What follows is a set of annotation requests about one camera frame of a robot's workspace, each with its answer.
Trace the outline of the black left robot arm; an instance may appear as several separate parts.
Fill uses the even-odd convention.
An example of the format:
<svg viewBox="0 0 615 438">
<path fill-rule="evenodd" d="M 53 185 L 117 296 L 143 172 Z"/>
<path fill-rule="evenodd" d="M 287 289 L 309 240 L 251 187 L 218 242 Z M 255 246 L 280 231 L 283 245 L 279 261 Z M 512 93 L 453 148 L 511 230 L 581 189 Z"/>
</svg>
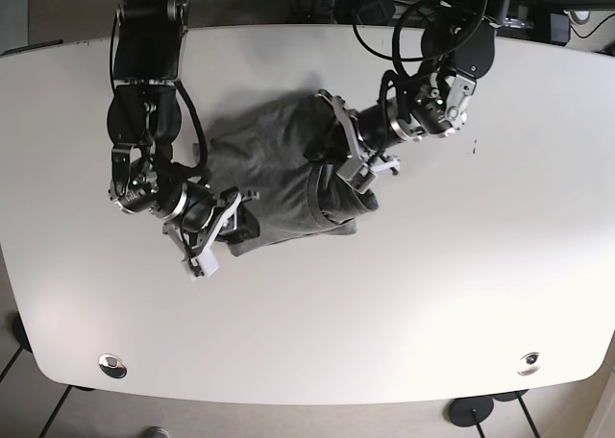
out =
<svg viewBox="0 0 615 438">
<path fill-rule="evenodd" d="M 398 173 L 388 148 L 426 136 L 447 137 L 467 120 L 477 82 L 495 59 L 495 37 L 511 0 L 416 0 L 395 22 L 390 61 L 377 104 L 337 119 L 306 151 L 311 162 L 350 162 L 359 174 Z"/>
</svg>

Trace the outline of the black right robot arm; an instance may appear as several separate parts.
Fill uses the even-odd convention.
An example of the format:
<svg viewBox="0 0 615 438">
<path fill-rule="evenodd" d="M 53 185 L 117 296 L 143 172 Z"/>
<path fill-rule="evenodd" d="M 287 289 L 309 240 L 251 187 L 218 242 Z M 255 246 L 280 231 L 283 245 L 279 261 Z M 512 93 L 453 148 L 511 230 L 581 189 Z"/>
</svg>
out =
<svg viewBox="0 0 615 438">
<path fill-rule="evenodd" d="M 246 203 L 255 191 L 209 188 L 209 149 L 180 77 L 190 0 L 121 0 L 112 28 L 110 198 L 129 214 L 148 211 L 184 254 L 194 278 L 218 268 L 217 241 L 259 235 Z"/>
</svg>

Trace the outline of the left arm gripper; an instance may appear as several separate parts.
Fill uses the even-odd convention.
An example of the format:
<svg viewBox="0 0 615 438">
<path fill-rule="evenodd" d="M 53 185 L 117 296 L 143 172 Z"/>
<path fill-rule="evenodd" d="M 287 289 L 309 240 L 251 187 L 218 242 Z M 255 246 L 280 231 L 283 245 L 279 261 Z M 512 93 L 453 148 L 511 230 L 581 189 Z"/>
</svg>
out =
<svg viewBox="0 0 615 438">
<path fill-rule="evenodd" d="M 346 109 L 340 96 L 333 96 L 325 89 L 319 90 L 316 96 L 332 108 L 336 122 L 331 122 L 325 131 L 307 145 L 307 160 L 345 162 L 348 158 L 360 158 L 376 175 L 386 170 L 394 175 L 399 173 L 399 158 L 385 153 L 388 147 L 402 142 L 402 128 L 398 123 L 395 100 L 387 100 L 384 107 L 375 105 L 358 112 Z"/>
</svg>

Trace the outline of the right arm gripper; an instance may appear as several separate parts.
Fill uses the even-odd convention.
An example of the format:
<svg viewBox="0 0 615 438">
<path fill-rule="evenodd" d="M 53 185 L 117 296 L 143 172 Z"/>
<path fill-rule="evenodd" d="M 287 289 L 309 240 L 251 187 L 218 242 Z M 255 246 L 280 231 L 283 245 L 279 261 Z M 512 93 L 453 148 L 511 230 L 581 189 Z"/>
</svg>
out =
<svg viewBox="0 0 615 438">
<path fill-rule="evenodd" d="M 186 187 L 179 201 L 179 212 L 164 218 L 162 232 L 190 257 L 211 249 L 215 241 L 240 244 L 260 236 L 257 217 L 246 207 L 260 198 L 257 191 L 241 192 L 232 187 L 219 196 L 206 187 Z"/>
</svg>

